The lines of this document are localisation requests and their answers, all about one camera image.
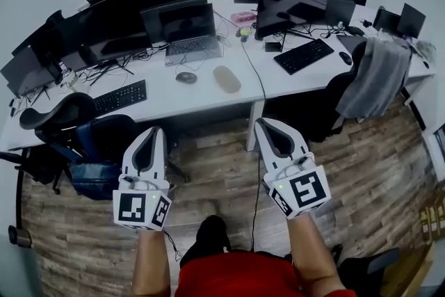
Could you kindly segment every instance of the black pants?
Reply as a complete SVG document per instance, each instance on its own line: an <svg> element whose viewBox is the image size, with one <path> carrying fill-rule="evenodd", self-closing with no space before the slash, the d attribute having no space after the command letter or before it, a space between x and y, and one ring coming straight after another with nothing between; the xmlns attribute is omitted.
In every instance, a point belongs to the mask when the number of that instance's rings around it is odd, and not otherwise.
<svg viewBox="0 0 445 297"><path fill-rule="evenodd" d="M197 231L196 242L188 249L179 263L181 268L193 259L223 254L224 248L230 252L245 252L243 250L232 250L225 230L224 220L219 216L210 216L204 220ZM260 251L257 254L287 260L284 257L272 255L268 252Z"/></svg>

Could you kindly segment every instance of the laptop keyboard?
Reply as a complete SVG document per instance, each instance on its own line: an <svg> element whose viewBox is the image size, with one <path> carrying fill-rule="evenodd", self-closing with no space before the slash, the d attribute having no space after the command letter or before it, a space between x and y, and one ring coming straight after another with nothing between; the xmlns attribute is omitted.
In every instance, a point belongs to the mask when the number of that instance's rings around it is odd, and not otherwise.
<svg viewBox="0 0 445 297"><path fill-rule="evenodd" d="M211 44L211 38L195 38L171 44L168 47L168 55L185 54L187 52L201 51Z"/></svg>

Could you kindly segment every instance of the laptop screen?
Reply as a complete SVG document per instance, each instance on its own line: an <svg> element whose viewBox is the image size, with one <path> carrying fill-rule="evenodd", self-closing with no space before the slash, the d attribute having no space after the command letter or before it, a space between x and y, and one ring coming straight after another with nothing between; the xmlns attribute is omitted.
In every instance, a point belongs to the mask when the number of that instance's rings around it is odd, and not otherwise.
<svg viewBox="0 0 445 297"><path fill-rule="evenodd" d="M166 11L159 14L159 19L165 40L170 43L216 35L211 4Z"/></svg>

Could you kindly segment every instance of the person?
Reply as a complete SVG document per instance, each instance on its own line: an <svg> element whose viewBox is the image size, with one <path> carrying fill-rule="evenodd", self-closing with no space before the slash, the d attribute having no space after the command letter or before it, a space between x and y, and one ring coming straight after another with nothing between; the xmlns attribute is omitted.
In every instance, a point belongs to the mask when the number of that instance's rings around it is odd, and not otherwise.
<svg viewBox="0 0 445 297"><path fill-rule="evenodd" d="M232 250L224 221L208 217L181 260L175 297L356 297L342 285L311 216L288 220L288 229L292 262L266 252ZM140 231L132 289L134 296L170 295L163 232Z"/></svg>

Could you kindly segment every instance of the desk leg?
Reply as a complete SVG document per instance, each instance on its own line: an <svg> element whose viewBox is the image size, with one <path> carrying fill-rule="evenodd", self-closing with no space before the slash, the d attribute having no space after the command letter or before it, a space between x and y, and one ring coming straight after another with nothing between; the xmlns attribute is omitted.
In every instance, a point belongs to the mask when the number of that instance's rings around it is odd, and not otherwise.
<svg viewBox="0 0 445 297"><path fill-rule="evenodd" d="M426 77L417 87L414 89L414 92L410 95L410 97L405 101L404 105L408 106L413 100L416 99L419 92L425 87L429 80L429 77Z"/></svg>
<svg viewBox="0 0 445 297"><path fill-rule="evenodd" d="M252 108L250 109L250 119L249 119L249 132L248 132L248 143L247 143L247 151L253 151L255 148L255 133L254 133L254 124L263 115L264 109L264 100L259 100L258 102L254 102L252 104Z"/></svg>

